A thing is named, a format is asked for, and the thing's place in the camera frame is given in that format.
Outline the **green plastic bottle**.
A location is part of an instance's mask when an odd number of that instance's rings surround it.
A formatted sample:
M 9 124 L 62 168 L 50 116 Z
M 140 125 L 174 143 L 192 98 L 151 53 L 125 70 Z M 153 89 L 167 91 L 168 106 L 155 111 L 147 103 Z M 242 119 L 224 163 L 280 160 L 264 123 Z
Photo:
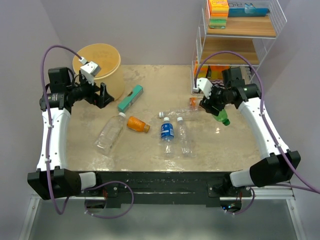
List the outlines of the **green plastic bottle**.
M 219 116 L 214 116 L 214 115 L 213 115 L 213 118 L 214 118 L 216 121 L 222 123 L 222 124 L 225 125 L 225 126 L 228 126 L 228 125 L 230 125 L 230 123 L 231 123 L 230 120 L 229 120 L 229 118 L 228 118 L 228 114 L 227 114 L 227 112 L 226 112 L 225 109 L 224 109 L 224 111 L 222 111 L 222 112 L 219 114 Z

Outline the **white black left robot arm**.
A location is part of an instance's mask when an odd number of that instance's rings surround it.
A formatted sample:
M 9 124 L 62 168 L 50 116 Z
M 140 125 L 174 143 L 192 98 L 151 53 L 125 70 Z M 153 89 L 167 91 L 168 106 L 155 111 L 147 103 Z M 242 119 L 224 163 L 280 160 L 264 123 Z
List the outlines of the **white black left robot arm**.
M 39 100 L 43 119 L 42 147 L 36 171 L 27 175 L 27 182 L 43 199 L 76 196 L 85 190 L 99 196 L 104 184 L 94 172 L 78 173 L 67 169 L 67 131 L 75 102 L 85 100 L 102 109 L 114 98 L 105 83 L 97 86 L 95 76 L 101 68 L 88 62 L 80 67 L 76 82 L 68 67 L 48 70 L 49 83 Z

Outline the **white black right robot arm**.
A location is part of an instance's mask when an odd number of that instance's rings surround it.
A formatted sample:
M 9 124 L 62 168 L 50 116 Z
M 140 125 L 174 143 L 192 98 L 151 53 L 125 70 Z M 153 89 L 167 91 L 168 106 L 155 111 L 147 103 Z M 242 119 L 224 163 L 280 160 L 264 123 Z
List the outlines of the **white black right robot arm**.
M 196 80 L 195 87 L 204 95 L 199 105 L 213 116 L 218 116 L 226 105 L 234 105 L 252 130 L 260 153 L 260 161 L 250 168 L 229 174 L 228 181 L 222 185 L 223 192 L 233 197 L 241 187 L 265 187 L 289 181 L 301 156 L 298 151 L 290 150 L 278 134 L 258 86 L 246 84 L 238 67 L 224 70 L 222 76 L 223 88 L 205 77 Z

